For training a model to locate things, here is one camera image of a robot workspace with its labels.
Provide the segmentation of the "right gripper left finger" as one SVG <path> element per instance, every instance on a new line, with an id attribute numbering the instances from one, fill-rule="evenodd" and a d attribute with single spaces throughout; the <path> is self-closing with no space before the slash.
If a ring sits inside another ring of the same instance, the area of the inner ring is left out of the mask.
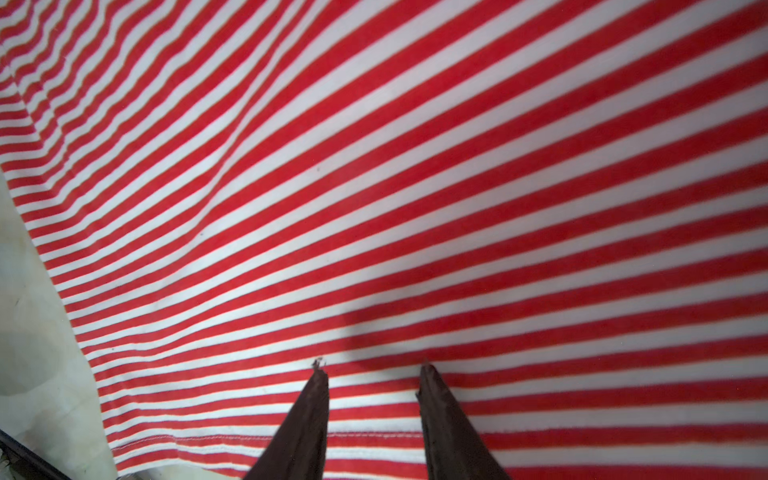
<path id="1" fill-rule="evenodd" d="M 329 378 L 316 360 L 311 377 L 245 479 L 322 479 L 329 404 Z"/>

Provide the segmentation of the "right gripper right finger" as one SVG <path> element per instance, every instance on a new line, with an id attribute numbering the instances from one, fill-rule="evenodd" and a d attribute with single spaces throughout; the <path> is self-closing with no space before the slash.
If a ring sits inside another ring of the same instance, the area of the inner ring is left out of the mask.
<path id="1" fill-rule="evenodd" d="M 509 479 L 432 364 L 421 366 L 416 397 L 429 479 Z"/>

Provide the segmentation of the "red white striped tank top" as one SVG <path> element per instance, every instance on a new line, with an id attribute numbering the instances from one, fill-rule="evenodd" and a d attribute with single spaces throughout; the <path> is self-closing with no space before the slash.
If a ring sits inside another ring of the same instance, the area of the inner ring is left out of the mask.
<path id="1" fill-rule="evenodd" d="M 1 169 L 116 469 L 767 475 L 763 1 L 5 1 Z"/>

